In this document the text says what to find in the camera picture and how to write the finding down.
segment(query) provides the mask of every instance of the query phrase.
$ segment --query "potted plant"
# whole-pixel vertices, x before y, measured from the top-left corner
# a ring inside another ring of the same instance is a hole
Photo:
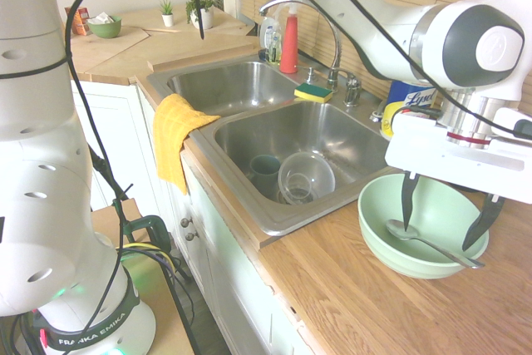
[[[213,26],[214,20],[214,3],[212,0],[199,0],[199,8],[201,10],[201,22],[203,23],[203,29],[209,29]],[[196,28],[200,29],[199,19],[196,16],[196,1],[189,0],[186,3],[186,21]]]
[[[160,12],[163,13],[163,22],[165,23],[165,27],[172,27],[174,25],[174,14],[172,13],[173,9],[174,6],[172,6],[172,2],[170,0],[163,0],[160,2]]]

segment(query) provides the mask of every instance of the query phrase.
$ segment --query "floor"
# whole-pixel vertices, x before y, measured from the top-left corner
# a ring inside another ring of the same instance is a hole
[[[173,249],[172,255],[181,260],[181,268],[189,276],[192,276],[190,269],[183,260],[179,250]],[[180,276],[179,278],[180,282],[183,283],[186,290],[189,292],[189,295],[192,298],[192,303],[194,304],[195,317],[194,322],[192,323],[192,333],[198,343],[201,355],[231,355],[231,352],[224,341],[224,337],[218,329],[218,325],[216,324],[194,279],[192,279],[191,282],[186,283]],[[190,300],[185,291],[178,284],[175,285],[175,291],[188,316],[188,320],[190,321],[192,319]]]

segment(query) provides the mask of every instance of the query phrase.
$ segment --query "stainless steel sink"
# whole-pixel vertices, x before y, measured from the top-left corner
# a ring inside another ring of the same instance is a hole
[[[332,167],[335,190],[386,166],[387,141],[334,106],[310,101],[226,121],[214,139],[244,175],[251,175],[256,155],[283,162],[299,151],[317,153]],[[277,195],[271,200],[283,202]]]
[[[305,78],[304,70],[281,74],[256,57],[148,77],[160,95],[180,93],[196,110],[222,116],[190,137],[271,235],[287,234],[356,200],[367,182],[392,170],[384,161],[388,142],[369,121],[379,100],[365,92],[359,106],[346,107],[342,88],[326,104],[294,100],[293,90]],[[327,160],[335,190],[304,205],[286,204],[278,190],[269,198],[261,195],[248,179],[251,159],[269,154],[282,162],[297,151]]]
[[[293,99],[293,81],[256,57],[233,64],[193,67],[153,74],[169,93],[182,95],[195,110],[210,116],[233,116]]]

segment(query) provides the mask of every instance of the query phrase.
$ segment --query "lysol can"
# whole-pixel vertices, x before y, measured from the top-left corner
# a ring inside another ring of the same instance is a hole
[[[390,86],[388,99],[384,113],[382,115],[381,133],[384,137],[392,137],[392,117],[401,107],[412,105],[422,106],[425,108],[432,107],[436,100],[436,88],[430,84],[408,83],[394,81]],[[411,112],[404,110],[402,113],[413,116],[427,118],[428,116],[420,112]]]

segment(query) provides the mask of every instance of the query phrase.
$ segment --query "cabinet knob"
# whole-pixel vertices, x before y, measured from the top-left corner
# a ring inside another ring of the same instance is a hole
[[[187,233],[185,235],[185,240],[186,241],[192,241],[192,240],[194,240],[194,237],[199,237],[198,232],[196,232],[196,233]]]
[[[181,223],[181,226],[186,228],[189,224],[192,223],[192,218],[190,219],[183,218],[180,223]]]

